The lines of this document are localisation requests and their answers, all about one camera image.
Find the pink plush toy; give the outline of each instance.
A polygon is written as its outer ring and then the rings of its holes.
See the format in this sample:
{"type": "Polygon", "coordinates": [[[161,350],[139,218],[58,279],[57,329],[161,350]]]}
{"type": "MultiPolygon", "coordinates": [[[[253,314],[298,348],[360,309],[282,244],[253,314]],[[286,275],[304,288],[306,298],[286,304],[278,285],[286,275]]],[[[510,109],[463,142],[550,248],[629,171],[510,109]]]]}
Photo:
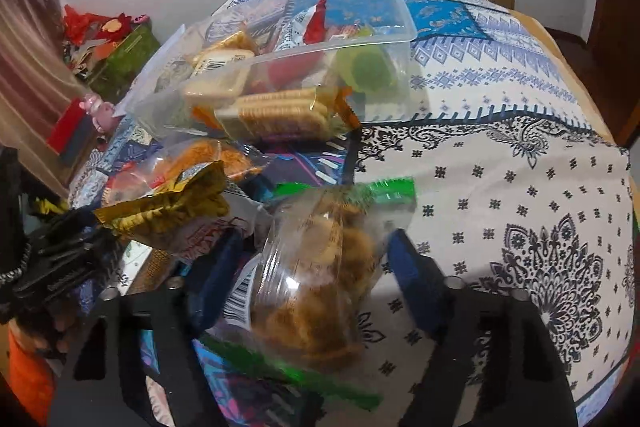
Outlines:
{"type": "Polygon", "coordinates": [[[100,134],[111,134],[120,122],[120,118],[113,116],[113,103],[105,102],[98,94],[86,94],[80,107],[93,118],[94,127],[100,134]]]}

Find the bed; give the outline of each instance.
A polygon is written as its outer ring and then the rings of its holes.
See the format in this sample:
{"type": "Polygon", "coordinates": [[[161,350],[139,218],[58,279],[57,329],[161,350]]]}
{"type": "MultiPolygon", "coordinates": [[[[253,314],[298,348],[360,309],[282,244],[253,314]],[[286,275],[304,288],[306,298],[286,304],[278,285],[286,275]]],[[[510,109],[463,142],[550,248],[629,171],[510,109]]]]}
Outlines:
{"type": "MultiPolygon", "coordinates": [[[[632,340],[628,152],[613,144],[536,20],[487,0],[406,1],[418,28],[411,77],[418,111],[366,122],[322,146],[267,150],[274,161],[263,176],[312,185],[414,177],[408,235],[418,251],[478,289],[529,290],[584,425],[610,396],[632,340]]],[[[76,178],[71,203],[99,204],[109,176],[159,147],[126,117],[76,178]]],[[[415,329],[384,261],[383,269],[358,319],[385,399],[373,413],[326,399],[311,420],[319,427],[396,425],[428,363],[433,342],[415,329]]],[[[473,413],[487,342],[478,340],[457,423],[473,413]]],[[[152,365],[152,342],[146,347],[152,365]]],[[[304,393],[250,381],[201,344],[196,350],[231,425],[293,426],[306,417],[304,393]]]]}

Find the patchwork bedspread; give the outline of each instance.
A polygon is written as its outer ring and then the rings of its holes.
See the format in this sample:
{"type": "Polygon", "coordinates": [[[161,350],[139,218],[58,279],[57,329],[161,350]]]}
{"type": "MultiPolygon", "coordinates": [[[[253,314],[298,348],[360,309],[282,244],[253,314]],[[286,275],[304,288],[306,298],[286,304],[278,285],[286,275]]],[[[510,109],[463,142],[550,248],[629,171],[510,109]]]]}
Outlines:
{"type": "MultiPolygon", "coordinates": [[[[632,330],[628,153],[591,130],[561,72],[507,10],[486,0],[406,2],[418,28],[417,113],[365,123],[322,147],[271,150],[277,161],[254,197],[267,197],[283,180],[414,177],[418,207],[408,235],[418,251],[478,289],[529,290],[584,425],[612,392],[632,330]]],[[[124,121],[78,184],[76,204],[98,203],[108,176],[158,146],[124,121]]],[[[383,268],[359,327],[365,363],[385,399],[373,413],[326,399],[315,419],[321,427],[396,425],[428,363],[433,342],[415,329],[395,277],[383,268]]],[[[487,341],[478,342],[459,423],[473,413],[487,341]]],[[[202,346],[198,355],[232,425],[300,423],[298,390],[247,382],[202,346]]]]}

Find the green container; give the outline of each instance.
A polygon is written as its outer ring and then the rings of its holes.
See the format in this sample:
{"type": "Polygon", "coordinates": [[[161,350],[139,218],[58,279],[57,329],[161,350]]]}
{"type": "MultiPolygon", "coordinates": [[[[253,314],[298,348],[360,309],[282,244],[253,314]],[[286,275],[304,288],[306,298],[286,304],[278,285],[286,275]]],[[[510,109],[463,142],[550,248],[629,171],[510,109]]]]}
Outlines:
{"type": "Polygon", "coordinates": [[[103,100],[118,103],[146,62],[160,47],[147,24],[142,24],[124,39],[109,57],[98,65],[86,81],[103,100]]]}

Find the orange fabric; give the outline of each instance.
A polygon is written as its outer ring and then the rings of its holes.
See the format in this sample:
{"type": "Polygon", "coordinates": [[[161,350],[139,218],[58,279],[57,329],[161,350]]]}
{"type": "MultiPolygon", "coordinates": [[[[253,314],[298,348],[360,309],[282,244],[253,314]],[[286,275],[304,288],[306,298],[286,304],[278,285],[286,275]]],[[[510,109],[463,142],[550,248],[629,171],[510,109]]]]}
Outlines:
{"type": "Polygon", "coordinates": [[[27,353],[9,335],[9,387],[22,406],[43,427],[53,399],[53,378],[47,363],[33,353],[27,353]]]}

